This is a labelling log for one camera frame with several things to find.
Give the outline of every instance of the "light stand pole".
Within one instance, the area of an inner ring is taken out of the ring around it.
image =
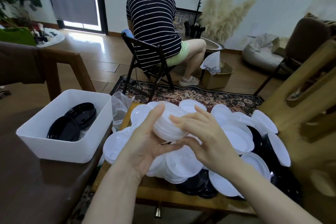
[[[195,26],[195,23],[196,23],[197,13],[198,13],[198,10],[199,10],[200,7],[201,7],[201,0],[198,1],[197,10],[196,10],[195,19],[194,19],[194,24],[193,24],[194,26]]]

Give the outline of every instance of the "striped shirt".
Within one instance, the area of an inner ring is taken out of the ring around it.
[[[181,51],[181,38],[175,31],[175,0],[127,0],[127,18],[132,21],[134,38],[153,45],[162,45],[165,58]],[[155,52],[134,46],[143,71],[161,63]]]

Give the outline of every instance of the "doorframe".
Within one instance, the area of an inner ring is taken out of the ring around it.
[[[107,17],[106,17],[106,9],[105,9],[105,0],[97,0],[98,2],[98,10],[99,10],[99,20],[100,20],[100,25],[101,25],[101,31],[99,30],[93,30],[93,29],[86,29],[86,28],[76,28],[76,27],[70,27],[70,26],[65,26],[64,21],[62,20],[57,20],[58,27],[61,29],[72,29],[72,30],[77,30],[77,31],[84,31],[84,32],[89,32],[89,33],[98,33],[98,34],[104,34],[108,35],[108,27],[107,27]]]

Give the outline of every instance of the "green bag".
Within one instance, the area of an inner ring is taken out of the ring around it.
[[[28,28],[17,27],[0,29],[0,41],[36,46],[34,37]]]

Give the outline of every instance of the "hand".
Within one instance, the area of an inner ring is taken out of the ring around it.
[[[139,183],[157,156],[182,148],[182,145],[177,144],[161,145],[166,141],[153,132],[153,125],[164,109],[164,104],[158,104],[149,112],[145,121],[134,130],[116,160],[116,163],[121,163],[125,168],[130,167]]]
[[[170,120],[178,128],[198,137],[202,144],[193,137],[182,138],[176,143],[188,145],[203,165],[230,180],[241,169],[243,161],[215,118],[196,105],[195,110],[197,112],[182,117],[171,115]]]

